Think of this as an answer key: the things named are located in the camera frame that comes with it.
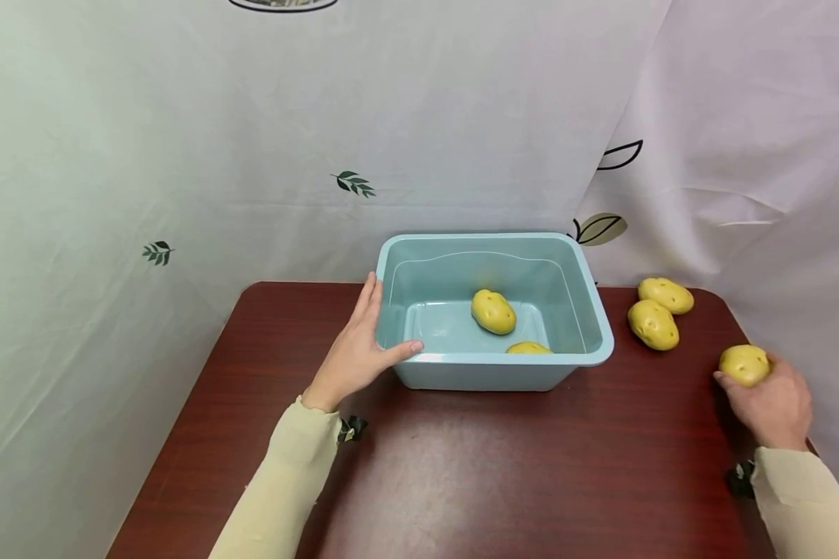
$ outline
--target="table top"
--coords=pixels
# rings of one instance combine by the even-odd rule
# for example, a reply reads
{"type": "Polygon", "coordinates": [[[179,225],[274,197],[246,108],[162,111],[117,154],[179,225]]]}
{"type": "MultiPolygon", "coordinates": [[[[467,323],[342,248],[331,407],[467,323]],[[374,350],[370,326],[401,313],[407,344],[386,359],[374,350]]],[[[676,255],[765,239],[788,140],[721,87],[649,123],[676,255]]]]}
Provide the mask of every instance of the table top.
{"type": "MultiPolygon", "coordinates": [[[[243,293],[109,558],[207,557],[359,290],[243,293]]],[[[298,557],[773,557],[754,501],[723,482],[754,448],[710,375],[746,341],[727,306],[695,290],[661,353],[627,328],[636,290],[600,291],[614,354],[552,392],[412,391],[389,370],[345,402],[371,425],[339,449],[298,557]]]]}

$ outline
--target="wrist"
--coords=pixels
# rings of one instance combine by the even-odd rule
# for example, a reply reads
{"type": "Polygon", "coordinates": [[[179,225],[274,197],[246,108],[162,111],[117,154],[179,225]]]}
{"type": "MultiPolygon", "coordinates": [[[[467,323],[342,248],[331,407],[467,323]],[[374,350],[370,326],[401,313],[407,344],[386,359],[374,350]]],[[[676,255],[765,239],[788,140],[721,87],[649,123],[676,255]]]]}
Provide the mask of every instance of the wrist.
{"type": "Polygon", "coordinates": [[[320,410],[326,413],[336,411],[341,404],[342,398],[327,387],[313,382],[301,394],[301,405],[308,408],[308,410],[320,410]]]}
{"type": "Polygon", "coordinates": [[[765,448],[772,448],[774,450],[794,450],[803,453],[809,453],[808,442],[806,439],[799,438],[767,438],[759,440],[759,445],[765,448]]]}

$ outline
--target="light blue plastic tub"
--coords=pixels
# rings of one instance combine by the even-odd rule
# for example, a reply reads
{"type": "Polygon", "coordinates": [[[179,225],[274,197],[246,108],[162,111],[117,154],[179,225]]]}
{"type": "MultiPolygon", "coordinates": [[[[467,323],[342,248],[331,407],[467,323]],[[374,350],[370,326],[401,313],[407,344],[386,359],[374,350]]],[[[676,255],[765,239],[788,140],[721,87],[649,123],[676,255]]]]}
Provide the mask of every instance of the light blue plastic tub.
{"type": "Polygon", "coordinates": [[[395,367],[409,388],[547,391],[614,348],[582,249],[563,234],[399,235],[383,245],[376,273],[385,282],[379,345],[426,346],[395,367]],[[483,288],[513,305],[513,333],[476,324],[470,301],[483,288]],[[554,353],[506,353],[526,340],[554,353]]]}

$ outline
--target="sleeve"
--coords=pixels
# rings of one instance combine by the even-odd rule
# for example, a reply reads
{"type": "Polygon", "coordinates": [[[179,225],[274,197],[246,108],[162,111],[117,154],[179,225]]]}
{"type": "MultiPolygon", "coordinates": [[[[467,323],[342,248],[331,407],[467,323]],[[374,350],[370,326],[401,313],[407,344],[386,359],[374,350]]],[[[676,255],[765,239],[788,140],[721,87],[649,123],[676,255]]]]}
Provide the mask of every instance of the sleeve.
{"type": "Polygon", "coordinates": [[[759,448],[751,481],[779,559],[839,559],[839,484],[819,457],[759,448]]]}
{"type": "Polygon", "coordinates": [[[209,559],[291,559],[338,450],[339,416],[298,397],[227,520],[209,559]]]}

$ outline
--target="potato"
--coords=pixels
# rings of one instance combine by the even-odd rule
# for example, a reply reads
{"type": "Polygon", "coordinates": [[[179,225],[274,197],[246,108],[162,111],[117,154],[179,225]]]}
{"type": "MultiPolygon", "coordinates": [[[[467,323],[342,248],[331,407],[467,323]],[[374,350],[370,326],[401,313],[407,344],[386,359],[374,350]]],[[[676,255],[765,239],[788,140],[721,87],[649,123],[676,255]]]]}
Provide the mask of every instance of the potato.
{"type": "Polygon", "coordinates": [[[553,353],[537,342],[514,343],[507,349],[507,353],[553,353]]]}
{"type": "Polygon", "coordinates": [[[503,295],[482,289],[472,298],[472,317],[481,328],[507,335],[516,328],[516,313],[503,295]]]}
{"type": "Polygon", "coordinates": [[[631,330],[653,349],[666,352],[678,345],[681,334],[667,308],[654,300],[639,300],[628,311],[631,330]]]}
{"type": "Polygon", "coordinates": [[[694,294],[666,277],[648,277],[637,286],[640,300],[650,299],[667,308],[673,315],[683,315],[694,307],[694,294]]]}
{"type": "Polygon", "coordinates": [[[754,387],[771,372],[771,361],[764,349],[747,343],[724,349],[718,368],[744,387],[754,387]]]}

